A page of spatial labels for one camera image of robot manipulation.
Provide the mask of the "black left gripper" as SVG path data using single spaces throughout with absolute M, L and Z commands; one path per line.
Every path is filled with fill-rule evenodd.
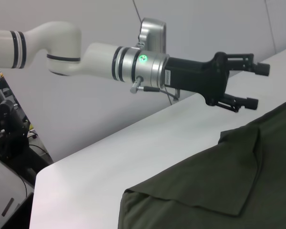
M 202 95 L 207 105 L 216 106 L 238 113 L 241 107 L 256 110 L 258 100 L 240 98 L 225 94 L 229 71 L 246 71 L 256 75 L 269 76 L 270 65 L 254 63 L 254 55 L 226 54 L 217 52 L 208 62 L 197 62 L 170 57 L 165 70 L 170 73 L 170 79 L 165 86 L 194 92 Z

